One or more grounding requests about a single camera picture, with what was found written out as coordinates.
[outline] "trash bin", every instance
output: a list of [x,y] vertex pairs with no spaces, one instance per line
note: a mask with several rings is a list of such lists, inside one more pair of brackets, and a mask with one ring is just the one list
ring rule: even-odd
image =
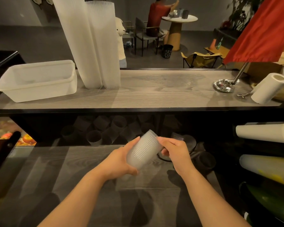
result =
[[165,59],[170,58],[171,52],[173,50],[173,46],[170,44],[165,44],[163,45],[163,49],[162,49],[162,57]]

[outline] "cardboard box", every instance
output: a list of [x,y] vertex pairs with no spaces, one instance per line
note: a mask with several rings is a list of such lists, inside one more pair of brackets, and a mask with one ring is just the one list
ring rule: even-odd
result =
[[[243,64],[243,62],[237,62],[234,67],[240,70],[243,67]],[[252,62],[247,65],[244,72],[251,77],[252,82],[259,83],[269,73],[281,73],[283,66],[284,52],[278,62]]]

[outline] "man sitting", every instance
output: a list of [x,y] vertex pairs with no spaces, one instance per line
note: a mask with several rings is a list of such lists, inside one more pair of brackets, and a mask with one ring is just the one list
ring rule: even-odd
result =
[[[159,27],[162,17],[167,17],[169,13],[173,12],[179,4],[179,0],[177,0],[177,2],[172,5],[164,5],[166,1],[167,0],[157,0],[155,3],[151,4],[147,27]],[[169,31],[158,28],[146,30],[146,34],[150,37],[157,37],[158,33],[159,38],[163,38],[163,43],[167,44]]]

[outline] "round table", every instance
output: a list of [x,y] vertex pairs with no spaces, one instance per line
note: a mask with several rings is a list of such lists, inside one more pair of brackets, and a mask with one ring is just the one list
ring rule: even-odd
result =
[[182,19],[180,17],[162,17],[162,20],[170,21],[171,26],[169,29],[169,38],[167,44],[173,45],[173,51],[180,50],[180,39],[181,39],[181,31],[182,31],[182,24],[197,21],[198,18],[193,15],[188,15],[187,19]]

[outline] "stuffed animal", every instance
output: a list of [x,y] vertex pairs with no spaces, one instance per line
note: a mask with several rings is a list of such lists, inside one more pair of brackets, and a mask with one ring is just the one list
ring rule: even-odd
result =
[[122,36],[125,34],[125,28],[122,25],[122,23],[123,21],[120,18],[116,17],[119,63],[120,63],[120,68],[126,68],[127,63],[126,63],[126,57],[124,53],[124,46],[122,39]]

